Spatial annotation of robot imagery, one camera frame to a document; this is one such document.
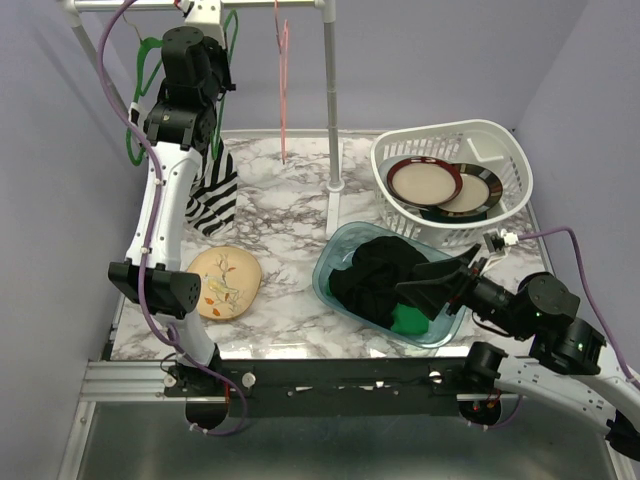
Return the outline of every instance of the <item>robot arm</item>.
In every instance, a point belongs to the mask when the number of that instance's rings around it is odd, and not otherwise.
[[[464,254],[414,269],[414,281],[398,284],[433,318],[447,305],[463,305],[516,340],[533,337],[530,358],[515,358],[477,342],[467,376],[486,388],[519,393],[591,423],[612,447],[640,458],[640,390],[625,376],[611,346],[576,317],[579,298],[548,272],[526,277],[513,294],[482,276],[487,259],[473,262],[480,245]]]
[[[219,355],[195,311],[200,278],[180,271],[180,241],[193,181],[204,171],[203,162],[213,161],[208,147],[217,121],[215,105],[219,96],[234,86],[226,51],[219,43],[224,42],[220,9],[208,9],[206,14],[201,10],[191,9],[186,17],[187,25],[199,28],[178,27],[163,37],[166,78],[157,103],[144,121],[144,132],[159,159],[163,180],[157,179],[154,164],[149,162],[136,233],[125,261],[109,266],[109,279],[127,298],[139,303],[138,274],[146,255],[144,292],[150,313],[163,326],[175,329],[180,347],[193,360],[211,366]],[[215,38],[205,35],[201,28]],[[155,228],[148,232],[154,204],[158,214]]]

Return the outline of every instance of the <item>gray floor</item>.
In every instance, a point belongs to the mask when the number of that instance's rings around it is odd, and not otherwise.
[[[504,429],[459,418],[267,419],[229,438],[190,433],[178,404],[105,404],[80,478],[614,479],[604,443],[583,425],[526,402]]]

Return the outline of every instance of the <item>tray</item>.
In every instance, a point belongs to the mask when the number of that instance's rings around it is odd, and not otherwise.
[[[353,252],[363,243],[373,240],[377,237],[400,237],[407,241],[422,253],[430,262],[445,260],[450,258],[446,253],[440,252],[434,248],[428,247],[422,243],[416,242],[409,238],[398,235],[390,230],[377,227],[370,223],[353,222],[340,227],[333,234],[329,243],[325,246],[316,268],[313,271],[313,289],[318,298],[327,306],[346,315],[347,317],[358,320],[367,327],[383,332],[398,340],[416,345],[422,348],[438,348],[446,345],[457,333],[462,319],[464,317],[465,308],[461,308],[457,315],[446,315],[443,311],[431,321],[429,331],[423,335],[400,335],[398,333],[387,330],[375,323],[365,320],[354,313],[345,309],[342,304],[334,297],[326,294],[327,285],[329,283],[329,275],[335,269],[344,270],[351,266]]]

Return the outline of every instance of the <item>marble surface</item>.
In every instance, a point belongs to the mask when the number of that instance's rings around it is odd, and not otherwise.
[[[340,206],[341,224],[366,221],[381,225],[374,202],[369,163],[371,138],[343,138],[346,188]],[[454,339],[437,350],[397,341],[326,307],[315,295],[311,276],[326,244],[328,196],[323,182],[329,174],[328,141],[287,140],[288,162],[280,161],[278,138],[227,139],[237,162],[240,189],[233,228],[204,238],[186,227],[182,267],[206,249],[234,245],[260,262],[263,281],[258,296],[242,317],[229,323],[205,320],[223,358],[369,358],[465,355],[474,341],[488,341],[514,355],[526,355],[529,343],[516,342],[478,328],[467,316]],[[531,230],[522,211],[509,222],[516,232]],[[515,289],[529,273],[544,270],[535,242],[512,249],[488,273],[507,289]],[[160,359],[171,350],[157,341],[137,305],[125,302],[112,353],[113,360]]]

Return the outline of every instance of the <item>plate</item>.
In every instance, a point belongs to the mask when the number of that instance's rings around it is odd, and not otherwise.
[[[455,199],[462,189],[462,177],[450,163],[414,156],[391,167],[387,188],[407,205],[425,208]]]
[[[502,182],[491,170],[471,163],[451,164],[462,177],[463,186],[454,199],[430,206],[430,214],[465,222],[478,221],[471,217],[485,216],[502,198]]]
[[[389,170],[398,162],[402,160],[406,160],[407,158],[411,158],[413,155],[397,155],[395,157],[389,157],[385,161],[383,161],[380,165],[378,165],[378,174],[382,179],[382,183],[387,188],[389,192],[389,185],[387,185],[387,175],[389,175]]]
[[[206,250],[187,271],[200,275],[202,282],[198,313],[217,321],[231,320],[246,312],[262,281],[262,269],[256,257],[229,246]]]
[[[425,220],[437,223],[473,223],[481,222],[482,220],[486,220],[488,218],[486,212],[479,213],[478,215],[470,215],[468,217],[447,217],[423,209],[420,209],[418,212],[420,213],[420,216]]]

